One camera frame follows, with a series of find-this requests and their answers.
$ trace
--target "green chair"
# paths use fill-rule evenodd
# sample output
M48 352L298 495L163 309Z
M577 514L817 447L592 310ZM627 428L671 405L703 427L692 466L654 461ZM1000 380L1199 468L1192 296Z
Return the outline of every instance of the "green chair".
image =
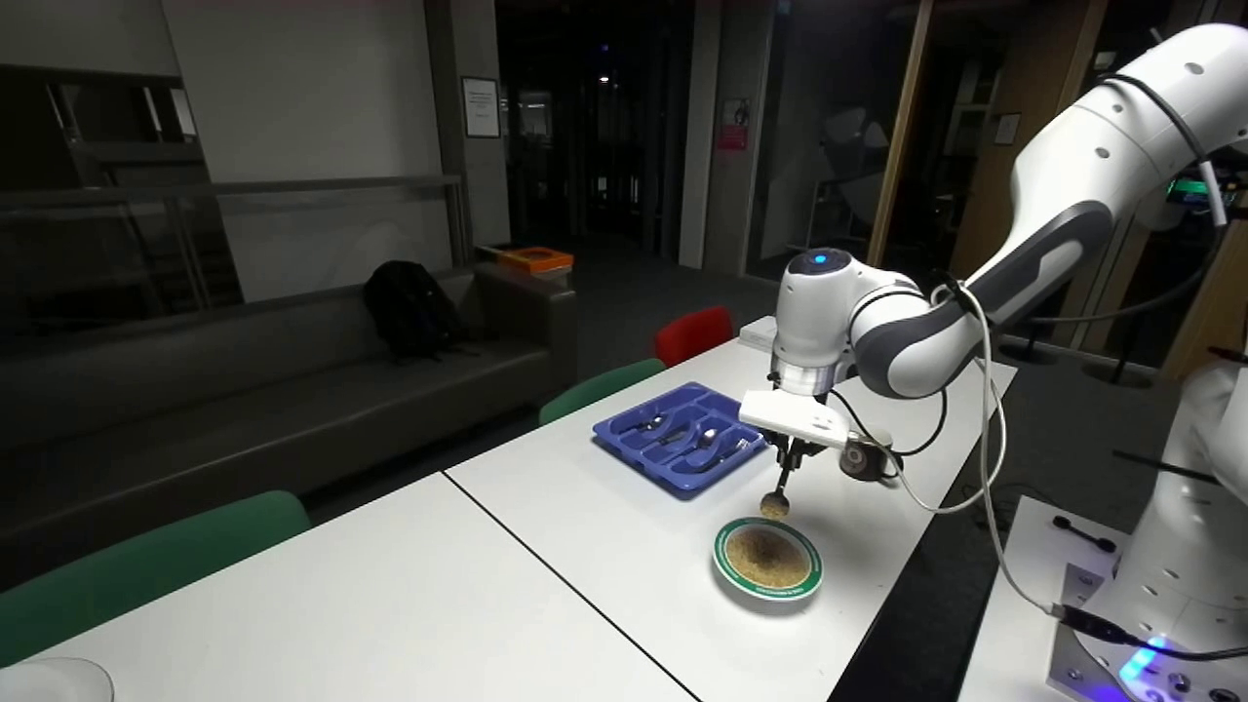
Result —
M575 412L585 405L592 405L608 395L614 395L625 387L636 385L665 368L666 366L663 365L663 361L646 358L594 376L547 402L542 407L542 411L538 412L538 423L545 426L564 415Z
M0 595L0 667L120 617L306 531L303 505L266 492L139 535Z

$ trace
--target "plate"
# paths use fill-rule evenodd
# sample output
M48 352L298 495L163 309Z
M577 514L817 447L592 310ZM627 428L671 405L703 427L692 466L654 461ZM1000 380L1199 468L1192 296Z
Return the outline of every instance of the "plate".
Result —
M794 546L805 558L805 577L790 586L773 587L754 581L738 571L733 566L731 561L729 561L728 542L734 533L745 530L763 530L779 536ZM815 550L815 545L811 543L810 540L806 538L800 531L775 520L744 517L728 522L715 536L715 547L711 550L711 556L715 560L715 568L719 571L719 575L724 576L724 580L730 582L738 590L760 600L770 600L774 602L792 602L802 600L814 595L815 591L819 590L820 583L824 582L824 561L819 557L819 551Z
M0 668L5 702L112 702L112 680L84 658L42 658Z

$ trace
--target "green-rimmed plate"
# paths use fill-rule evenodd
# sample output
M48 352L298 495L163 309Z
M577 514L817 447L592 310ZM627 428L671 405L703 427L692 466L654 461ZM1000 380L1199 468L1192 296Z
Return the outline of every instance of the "green-rimmed plate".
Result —
M734 533L741 532L743 530L764 530L779 536L789 545L794 546L805 560L805 576L800 580L795 577L794 580L796 582L792 585L785 583L781 587L775 587L773 585L764 585L751 580L743 572L738 571L728 557L728 542L733 538ZM724 525L724 528L719 530L719 533L715 535L715 547L711 551L711 555L715 558L715 567L719 570L719 573L724 576L724 580L733 583L733 586L738 590L748 592L761 600L792 602L795 600L810 597L816 590L819 590L819 585L824 582L824 562L819 557L819 551L815 551L815 545L811 543L809 538L802 536L800 531L784 522L774 520L745 517L728 522Z

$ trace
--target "orange box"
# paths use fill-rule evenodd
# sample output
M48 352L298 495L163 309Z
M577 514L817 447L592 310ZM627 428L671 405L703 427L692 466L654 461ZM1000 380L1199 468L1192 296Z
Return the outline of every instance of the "orange box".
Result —
M545 246L530 246L528 249L513 249L498 252L499 264L519 269L530 275L557 269L570 269L572 261L572 254L564 254L563 251L555 251Z

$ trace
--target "chair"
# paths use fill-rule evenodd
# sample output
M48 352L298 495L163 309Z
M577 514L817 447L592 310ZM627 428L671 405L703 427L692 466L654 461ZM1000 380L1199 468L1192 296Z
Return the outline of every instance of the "chair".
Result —
M547 402L538 412L538 423L545 426L564 415L570 415L587 405L598 402L608 395L636 385L663 370L663 361L646 358L594 376Z
M0 593L0 667L120 617L310 527L266 492L139 535Z
M654 355L669 368L733 339L728 307L685 315L654 335Z

